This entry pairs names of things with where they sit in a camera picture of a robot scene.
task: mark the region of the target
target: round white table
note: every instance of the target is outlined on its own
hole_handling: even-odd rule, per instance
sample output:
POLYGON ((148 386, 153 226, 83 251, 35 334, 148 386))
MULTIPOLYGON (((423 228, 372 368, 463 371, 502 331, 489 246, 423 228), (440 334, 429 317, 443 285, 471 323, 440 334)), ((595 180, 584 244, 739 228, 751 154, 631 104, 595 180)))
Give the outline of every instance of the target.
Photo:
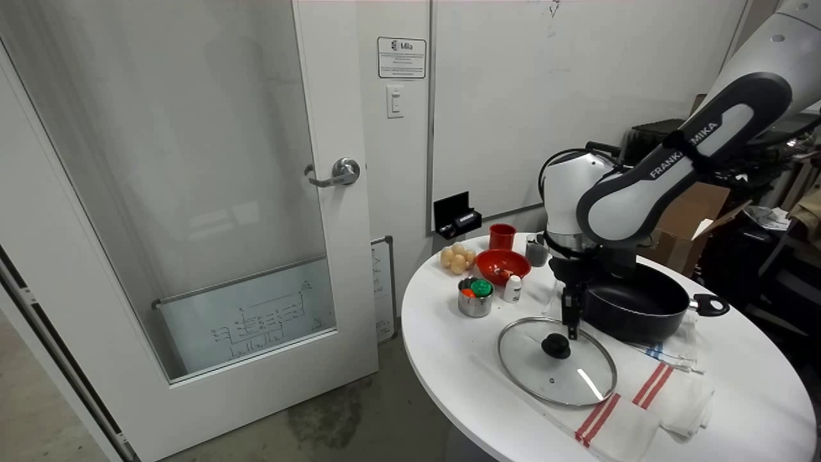
MULTIPOLYGON (((485 240, 463 246, 488 250, 485 240)), ((688 294, 706 294, 672 274, 688 294)), ((456 283, 438 267, 438 254, 420 264, 402 301, 402 339, 409 364, 440 414, 494 461, 595 461, 553 426, 536 402, 522 398, 498 360, 498 334, 518 319, 559 319, 556 280, 534 267, 518 303, 494 301, 489 317, 463 319, 456 283)), ((815 452, 811 398, 783 353, 739 310, 695 323, 698 371, 716 386, 708 428, 689 441, 658 432, 643 461, 797 462, 815 452)))

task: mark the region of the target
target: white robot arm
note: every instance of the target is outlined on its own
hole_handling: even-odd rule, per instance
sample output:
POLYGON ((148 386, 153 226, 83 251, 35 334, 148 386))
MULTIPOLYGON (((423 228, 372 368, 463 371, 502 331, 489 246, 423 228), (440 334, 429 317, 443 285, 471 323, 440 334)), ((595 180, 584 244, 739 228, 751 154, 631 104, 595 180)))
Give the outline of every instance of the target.
POLYGON ((785 0, 718 74, 706 104, 631 172, 566 156, 541 172, 547 235, 572 251, 633 244, 713 162, 821 99, 821 0, 785 0))

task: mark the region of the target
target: paper sign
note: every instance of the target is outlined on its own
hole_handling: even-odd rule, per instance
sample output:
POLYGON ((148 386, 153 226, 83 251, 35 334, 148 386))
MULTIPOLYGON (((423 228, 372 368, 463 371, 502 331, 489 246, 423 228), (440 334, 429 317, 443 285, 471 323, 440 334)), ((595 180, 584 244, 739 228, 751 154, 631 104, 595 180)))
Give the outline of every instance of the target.
POLYGON ((426 41, 379 36, 379 79, 423 79, 426 78, 426 41))

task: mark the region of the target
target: black frying pan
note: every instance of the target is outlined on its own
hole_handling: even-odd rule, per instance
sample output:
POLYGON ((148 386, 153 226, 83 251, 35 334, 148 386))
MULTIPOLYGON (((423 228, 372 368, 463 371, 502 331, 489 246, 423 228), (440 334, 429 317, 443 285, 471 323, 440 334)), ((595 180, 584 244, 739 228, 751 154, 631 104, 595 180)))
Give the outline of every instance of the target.
POLYGON ((672 277, 636 264, 629 280, 595 277, 581 301, 581 319, 621 341, 658 344, 677 331, 693 303, 699 317, 729 310, 726 301, 708 294, 689 301, 672 277))

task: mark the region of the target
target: small bottle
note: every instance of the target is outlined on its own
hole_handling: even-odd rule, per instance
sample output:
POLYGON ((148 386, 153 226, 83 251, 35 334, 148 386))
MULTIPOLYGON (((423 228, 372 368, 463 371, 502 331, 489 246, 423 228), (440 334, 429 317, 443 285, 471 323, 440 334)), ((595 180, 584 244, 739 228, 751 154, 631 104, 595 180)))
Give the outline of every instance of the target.
POLYGON ((509 277, 508 277, 508 285, 506 285, 502 298, 506 298, 508 303, 518 303, 518 298, 521 298, 521 277, 518 277, 518 274, 509 274, 509 277))
POLYGON ((525 257, 531 267, 541 267, 547 262, 547 246, 539 240, 529 240, 525 257))

